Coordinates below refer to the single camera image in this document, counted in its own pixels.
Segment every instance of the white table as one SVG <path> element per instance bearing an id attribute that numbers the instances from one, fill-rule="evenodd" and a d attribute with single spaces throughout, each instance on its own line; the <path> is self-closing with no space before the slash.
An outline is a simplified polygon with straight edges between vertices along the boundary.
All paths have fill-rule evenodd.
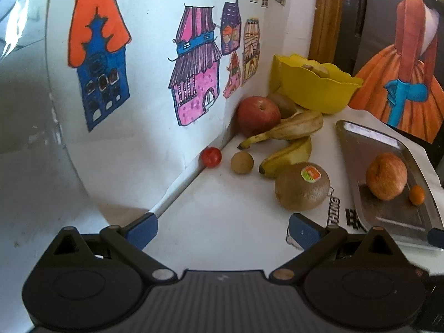
<path id="1" fill-rule="evenodd" d="M 444 190 L 423 148 L 403 138 L 369 113 L 346 108 L 325 117 L 324 127 L 312 136 L 310 161 L 322 166 L 340 198 L 340 224 L 345 209 L 353 208 L 339 141 L 336 121 L 345 119 L 390 134 L 403 141 L 424 174 L 443 217 Z M 292 212 L 283 209 L 274 195 L 274 180 L 258 172 L 260 162 L 285 142 L 268 141 L 253 145 L 249 152 L 255 160 L 251 174 L 238 176 L 229 166 L 243 138 L 236 136 L 223 149 L 223 161 L 216 169 L 205 169 L 159 219 L 157 237 L 145 252 L 172 268 L 180 276 L 184 269 L 250 270 L 273 269 L 301 251 L 286 243 L 288 219 Z M 317 208 L 325 212 L 318 221 L 325 226 L 328 199 Z M 307 212 L 309 218 L 319 216 Z M 444 273 L 444 253 L 403 247 L 414 264 L 432 274 Z"/>

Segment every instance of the woman in orange dress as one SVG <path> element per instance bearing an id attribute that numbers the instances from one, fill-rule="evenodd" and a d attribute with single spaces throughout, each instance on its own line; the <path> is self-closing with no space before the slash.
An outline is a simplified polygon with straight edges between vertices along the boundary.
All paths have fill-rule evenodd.
<path id="1" fill-rule="evenodd" d="M 433 143 L 444 120 L 444 91 L 434 77 L 437 31 L 444 0 L 403 0 L 395 43 L 356 75 L 364 84 L 349 106 Z"/>

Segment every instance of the metal tray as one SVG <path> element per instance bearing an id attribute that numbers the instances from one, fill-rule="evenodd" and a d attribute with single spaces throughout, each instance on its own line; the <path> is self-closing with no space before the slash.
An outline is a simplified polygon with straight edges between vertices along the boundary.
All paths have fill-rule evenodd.
<path id="1" fill-rule="evenodd" d="M 353 122 L 339 120 L 336 128 L 362 226 L 365 229 L 382 226 L 400 244 L 437 249 L 427 242 L 427 233 L 432 228 L 442 229 L 443 223 L 427 182 L 409 149 L 391 136 Z M 391 201 L 376 198 L 365 182 L 368 166 L 376 156 L 385 152 L 399 156 L 408 171 L 406 188 Z M 416 184 L 423 187 L 426 196 L 424 204 L 418 207 L 408 199 L 410 187 Z"/>

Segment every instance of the metal screw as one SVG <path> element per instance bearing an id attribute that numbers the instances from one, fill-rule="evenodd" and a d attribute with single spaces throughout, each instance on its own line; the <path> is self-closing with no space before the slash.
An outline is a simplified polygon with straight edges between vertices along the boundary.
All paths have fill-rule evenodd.
<path id="1" fill-rule="evenodd" d="M 287 268 L 276 269 L 273 272 L 273 277 L 279 279 L 280 281 L 289 281 L 294 277 L 294 271 Z"/>
<path id="2" fill-rule="evenodd" d="M 165 268 L 156 269 L 154 272 L 152 272 L 152 276 L 158 281 L 167 281 L 168 279 L 174 277 L 174 272 Z"/>

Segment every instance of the orange skirt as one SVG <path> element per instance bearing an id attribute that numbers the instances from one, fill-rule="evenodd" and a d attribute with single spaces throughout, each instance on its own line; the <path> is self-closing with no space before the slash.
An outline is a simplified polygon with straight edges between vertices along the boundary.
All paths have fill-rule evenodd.
<path id="1" fill-rule="evenodd" d="M 367 110 L 375 118 L 387 123 L 390 114 L 385 84 L 398 79 L 401 55 L 394 45 L 390 45 L 371 58 L 356 75 L 364 80 L 363 86 L 353 95 L 349 106 L 357 110 Z M 424 63 L 416 61 L 412 84 L 423 83 Z M 444 116 L 444 91 L 433 77 L 425 102 L 405 102 L 404 113 L 398 129 L 433 143 Z"/>

